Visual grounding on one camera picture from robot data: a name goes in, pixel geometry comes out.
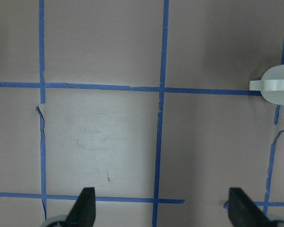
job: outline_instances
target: mug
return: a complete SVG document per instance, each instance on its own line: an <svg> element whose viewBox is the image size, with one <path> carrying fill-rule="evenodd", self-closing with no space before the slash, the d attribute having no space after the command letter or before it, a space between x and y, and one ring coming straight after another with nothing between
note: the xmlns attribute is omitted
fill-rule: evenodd
<svg viewBox="0 0 284 227"><path fill-rule="evenodd" d="M261 91L264 99L270 103L284 105L284 65L270 68L261 80L249 82L250 91Z"/></svg>

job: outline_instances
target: mug handle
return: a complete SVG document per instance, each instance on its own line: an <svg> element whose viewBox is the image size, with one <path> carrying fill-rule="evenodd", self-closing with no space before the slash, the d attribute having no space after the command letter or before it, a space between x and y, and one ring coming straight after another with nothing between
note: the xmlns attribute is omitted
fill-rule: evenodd
<svg viewBox="0 0 284 227"><path fill-rule="evenodd" d="M284 79L253 80L249 82L250 91L284 91Z"/></svg>

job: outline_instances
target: blue grid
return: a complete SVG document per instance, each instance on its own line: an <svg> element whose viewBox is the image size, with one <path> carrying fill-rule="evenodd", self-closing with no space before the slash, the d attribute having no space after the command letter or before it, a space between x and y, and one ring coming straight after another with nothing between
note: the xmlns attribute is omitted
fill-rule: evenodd
<svg viewBox="0 0 284 227"><path fill-rule="evenodd" d="M209 94L209 95L236 95L236 96L261 96L259 91L249 90L229 90L229 89L197 89L197 88L177 88L165 87L165 72L166 72L166 57L167 57L167 40L168 40L168 20L169 20L169 0L164 0L163 11L163 31L162 31L162 52L161 52L161 70L160 70L160 86L159 87L131 87L120 85L101 85L101 84L74 84L74 83L46 83L44 79L45 61L44 61L44 0L39 0L39 83L23 83L23 82L0 82L0 87L27 87L40 89L40 103L45 103L46 88L72 88L72 89L100 89L100 90L116 90L116 91L142 91L142 92L157 92L159 94L159 112L158 112L158 127L157 127L157 146L156 146L156 161L155 161L155 180L153 198L129 198L129 197L96 197L96 201L115 201L115 202L142 202L153 204L152 226L157 226L158 204L183 204L185 200L176 199L160 199L159 198L159 181L160 181L160 157L161 157L161 141L162 141L162 124L163 124L163 107L165 93L183 93L183 94ZM284 64L284 42L282 50L281 64ZM40 131L41 131L41 194L29 193L9 193L0 192L0 197L10 198L30 198L41 199L44 207L46 218L46 200L76 200L77 196L68 195L48 195L46 194L46 163L45 163L45 121L38 107L36 110L40 116ZM274 124L278 123L280 106L275 109ZM284 202L269 202L270 183L273 173L274 155L276 143L281 134L275 139L271 146L271 153L268 166L268 177L266 183L266 193L264 201L256 201L255 204L263 206L263 211L267 213L268 207L284 207Z"/></svg>

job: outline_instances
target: cup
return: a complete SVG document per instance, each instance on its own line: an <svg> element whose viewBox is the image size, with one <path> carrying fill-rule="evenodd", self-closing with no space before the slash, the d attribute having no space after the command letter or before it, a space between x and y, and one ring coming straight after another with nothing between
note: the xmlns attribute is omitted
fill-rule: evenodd
<svg viewBox="0 0 284 227"><path fill-rule="evenodd" d="M249 82L250 91L261 91L264 99L270 103L284 105L284 65L270 68L261 80Z"/></svg>

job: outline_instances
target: stain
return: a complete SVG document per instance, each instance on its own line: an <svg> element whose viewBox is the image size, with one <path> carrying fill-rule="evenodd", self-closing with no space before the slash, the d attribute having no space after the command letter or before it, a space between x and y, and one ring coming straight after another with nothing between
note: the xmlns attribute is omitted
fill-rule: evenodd
<svg viewBox="0 0 284 227"><path fill-rule="evenodd" d="M106 173L107 173L107 181L110 182L110 179L109 179L109 173L108 171L106 170Z"/></svg>

